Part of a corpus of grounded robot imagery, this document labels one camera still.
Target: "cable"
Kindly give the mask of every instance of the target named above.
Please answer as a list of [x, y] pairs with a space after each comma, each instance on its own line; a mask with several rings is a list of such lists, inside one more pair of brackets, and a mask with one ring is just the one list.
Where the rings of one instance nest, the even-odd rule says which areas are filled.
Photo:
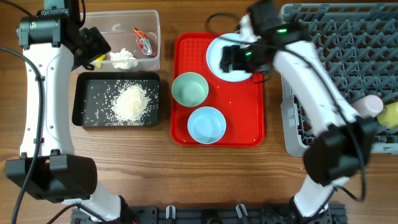
[[79, 210], [81, 209], [81, 210], [85, 211], [86, 213], [90, 214], [91, 216], [96, 217], [97, 219], [101, 220], [101, 222], [106, 222], [106, 220], [103, 219], [100, 215], [98, 215], [95, 212], [92, 212], [88, 208], [82, 206], [80, 203], [73, 203], [71, 205], [66, 206], [62, 210], [60, 210], [54, 217], [52, 217], [52, 219], [49, 222], [47, 222], [47, 224], [52, 224], [53, 222], [56, 221], [57, 218], [59, 218], [62, 214], [64, 214], [69, 208], [73, 208], [73, 207], [76, 207]]
[[59, 218], [64, 212], [66, 212], [69, 208], [73, 208], [73, 207], [79, 207], [80, 203], [73, 203], [71, 205], [66, 206], [65, 208], [63, 208], [62, 210], [60, 210], [56, 215], [54, 215], [54, 217], [52, 217], [52, 219], [50, 219], [49, 222], [47, 222], [47, 224], [51, 224], [53, 222], [56, 221], [57, 218]]
[[36, 81], [39, 86], [39, 115], [37, 118], [37, 132], [36, 132], [36, 139], [35, 139], [35, 151], [32, 159], [32, 163], [30, 164], [29, 171], [27, 172], [24, 184], [21, 187], [21, 191], [19, 192], [17, 202], [14, 207], [14, 213], [12, 214], [12, 224], [15, 224], [17, 222], [17, 216], [18, 216], [18, 211], [19, 207], [21, 206], [22, 199], [24, 198], [25, 191], [29, 185], [30, 178], [32, 177], [34, 167], [36, 165], [37, 158], [39, 156], [39, 151], [40, 151], [40, 146], [42, 143], [42, 129], [43, 129], [43, 109], [44, 109], [44, 87], [43, 87], [43, 81], [42, 81], [42, 76], [39, 72], [39, 69], [33, 64], [32, 61], [30, 61], [27, 57], [21, 55], [18, 52], [15, 52], [13, 50], [7, 49], [5, 47], [0, 47], [1, 51], [13, 54], [21, 59], [23, 59], [33, 70], [36, 76]]
[[85, 5], [85, 0], [81, 0], [81, 6], [83, 7], [83, 19], [80, 22], [80, 28], [82, 28], [85, 25], [86, 22], [86, 5]]
[[24, 9], [23, 7], [18, 6], [17, 4], [15, 4], [15, 3], [13, 3], [13, 2], [10, 2], [10, 1], [7, 1], [7, 0], [0, 0], [0, 2], [5, 3], [5, 4], [8, 4], [8, 5], [13, 6], [13, 7], [16, 7], [17, 9], [21, 10], [22, 12], [24, 12], [24, 13], [27, 14], [28, 16], [34, 17], [34, 16], [32, 15], [32, 13], [28, 12], [26, 9]]
[[254, 84], [261, 84], [261, 83], [268, 82], [269, 80], [271, 80], [274, 77], [274, 70], [270, 69], [267, 74], [268, 74], [268, 78], [265, 78], [258, 82], [254, 82]]
[[[314, 67], [309, 61], [307, 61], [303, 56], [301, 56], [300, 54], [298, 54], [298, 53], [296, 53], [296, 52], [294, 52], [294, 51], [291, 51], [291, 50], [289, 50], [289, 49], [286, 49], [286, 48], [283, 48], [283, 47], [278, 47], [278, 46], [273, 46], [273, 45], [256, 44], [256, 43], [252, 43], [252, 42], [246, 42], [246, 41], [240, 41], [240, 40], [232, 40], [232, 39], [225, 38], [225, 37], [222, 37], [222, 36], [220, 36], [220, 35], [217, 35], [217, 34], [210, 28], [210, 21], [212, 20], [212, 18], [218, 17], [218, 16], [236, 17], [236, 16], [230, 16], [230, 14], [228, 14], [228, 13], [216, 13], [216, 14], [211, 15], [211, 16], [206, 20], [206, 22], [205, 22], [205, 28], [206, 28], [207, 32], [211, 33], [213, 36], [215, 36], [215, 37], [217, 37], [217, 38], [220, 38], [220, 39], [222, 39], [222, 40], [229, 41], [229, 42], [234, 42], [234, 43], [237, 43], [237, 44], [244, 44], [244, 45], [251, 45], [251, 46], [258, 46], [258, 47], [266, 47], [266, 48], [268, 48], [268, 49], [281, 50], [281, 51], [284, 51], [284, 52], [288, 52], [288, 53], [290, 53], [290, 54], [296, 56], [296, 57], [299, 58], [300, 60], [302, 60], [304, 63], [307, 64], [307, 66], [308, 66], [309, 68], [311, 68], [311, 69], [315, 72], [315, 75], [320, 79], [320, 81], [322, 82], [322, 85], [326, 88], [326, 90], [327, 90], [327, 92], [328, 92], [328, 94], [329, 94], [329, 96], [330, 96], [330, 98], [331, 98], [331, 100], [332, 100], [334, 106], [336, 107], [336, 110], [337, 110], [338, 114], [341, 116], [341, 118], [342, 118], [343, 121], [345, 122], [345, 125], [347, 126], [347, 131], [348, 131], [348, 134], [349, 134], [350, 138], [351, 138], [352, 141], [353, 141], [354, 148], [355, 148], [355, 151], [356, 151], [357, 156], [358, 156], [358, 161], [359, 161], [360, 170], [361, 170], [361, 177], [362, 177], [362, 178], [361, 178], [361, 179], [362, 179], [362, 181], [361, 181], [361, 182], [362, 182], [362, 194], [361, 194], [361, 198], [355, 197], [349, 190], [347, 190], [347, 189], [346, 189], [345, 187], [343, 187], [343, 186], [337, 186], [337, 187], [335, 187], [335, 188], [334, 188], [334, 191], [336, 190], [336, 188], [337, 188], [337, 189], [341, 189], [342, 191], [344, 191], [345, 193], [347, 193], [347, 194], [348, 194], [352, 199], [354, 199], [355, 201], [357, 201], [357, 202], [363, 202], [364, 199], [366, 198], [367, 186], [366, 186], [365, 163], [364, 163], [364, 158], [363, 158], [363, 154], [362, 154], [362, 151], [361, 151], [361, 147], [360, 147], [360, 145], [359, 145], [359, 143], [358, 143], [358, 140], [357, 140], [356, 137], [355, 137], [354, 130], [353, 130], [353, 127], [352, 127], [351, 123], [349, 123], [349, 122], [347, 121], [346, 117], [345, 117], [344, 114], [343, 114], [343, 111], [342, 111], [341, 107], [340, 107], [339, 104], [337, 103], [337, 100], [335, 99], [335, 97], [333, 96], [331, 90], [329, 89], [328, 85], [326, 84], [326, 81], [325, 81], [325, 80], [322, 78], [322, 76], [319, 74], [318, 70], [316, 70], [315, 67]], [[323, 207], [324, 207], [324, 206], [321, 206], [321, 207], [318, 209], [318, 211], [320, 212], [320, 211], [322, 210]]]

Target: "pink object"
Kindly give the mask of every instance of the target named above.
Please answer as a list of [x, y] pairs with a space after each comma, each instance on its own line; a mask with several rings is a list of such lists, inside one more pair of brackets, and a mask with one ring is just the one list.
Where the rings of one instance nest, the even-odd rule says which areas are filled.
[[352, 103], [351, 106], [356, 109], [362, 117], [372, 116], [373, 118], [381, 113], [384, 108], [383, 101], [380, 97], [375, 95], [365, 96]]
[[152, 50], [149, 39], [145, 33], [137, 28], [134, 28], [134, 34], [136, 35], [136, 41], [138, 46], [141, 48], [142, 53], [144, 53], [144, 55], [154, 57], [154, 51]]

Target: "dish rack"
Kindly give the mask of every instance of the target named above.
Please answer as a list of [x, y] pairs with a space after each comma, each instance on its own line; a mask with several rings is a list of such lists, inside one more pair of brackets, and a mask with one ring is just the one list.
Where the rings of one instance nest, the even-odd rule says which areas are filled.
[[[398, 101], [398, 4], [286, 4], [280, 18], [304, 25], [349, 103], [367, 95]], [[311, 122], [283, 77], [282, 90], [286, 150], [303, 156], [315, 139]], [[398, 128], [380, 126], [374, 142], [372, 152], [398, 154]]]

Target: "wooden table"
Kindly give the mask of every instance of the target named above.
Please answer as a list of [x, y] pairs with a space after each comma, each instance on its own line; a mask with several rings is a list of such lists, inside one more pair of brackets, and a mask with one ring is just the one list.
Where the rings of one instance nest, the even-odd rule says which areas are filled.
[[[43, 0], [15, 0], [30, 12], [42, 9]], [[88, 12], [156, 9], [162, 31], [161, 79], [172, 83], [175, 39], [184, 32], [203, 32], [205, 19], [224, 11], [244, 14], [253, 1], [106, 1], [87, 0]], [[320, 2], [278, 1], [285, 3]], [[18, 50], [16, 27], [23, 16], [0, 4], [0, 45]], [[221, 32], [230, 26], [216, 24]], [[76, 85], [70, 82], [70, 112]], [[110, 191], [121, 194], [130, 205], [202, 206], [285, 203], [301, 187], [305, 170], [301, 158], [286, 153], [280, 115], [280, 76], [265, 84], [266, 137], [252, 149], [181, 147], [170, 137], [170, 91], [162, 93], [161, 122], [155, 128], [96, 129], [85, 131], [70, 123], [75, 153], [91, 157], [99, 180]], [[4, 164], [17, 159], [25, 128], [26, 74], [24, 63], [0, 53], [0, 223], [9, 223], [20, 188], [5, 176]], [[345, 203], [350, 223], [397, 223], [398, 158], [375, 154], [368, 167], [368, 197], [356, 203], [339, 192], [334, 201]], [[360, 193], [358, 177], [347, 188]], [[45, 223], [63, 205], [36, 201], [25, 195], [19, 223]], [[70, 212], [58, 223], [69, 223]]]

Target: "clear plastic container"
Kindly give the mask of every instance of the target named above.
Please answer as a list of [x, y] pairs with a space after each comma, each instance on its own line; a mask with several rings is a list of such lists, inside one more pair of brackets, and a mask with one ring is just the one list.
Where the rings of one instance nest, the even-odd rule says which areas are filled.
[[[113, 11], [113, 12], [87, 12], [86, 22], [83, 27], [97, 27], [102, 33], [111, 52], [120, 52], [123, 48], [128, 50], [136, 59], [113, 60], [109, 53], [100, 62], [93, 62], [93, 72], [115, 72], [136, 70], [159, 70], [160, 68], [160, 22], [156, 10], [139, 11]], [[154, 57], [144, 55], [136, 42], [134, 28], [143, 31], [154, 51]], [[115, 68], [113, 63], [128, 63], [129, 69]], [[76, 69], [77, 73], [90, 72], [82, 66]]]

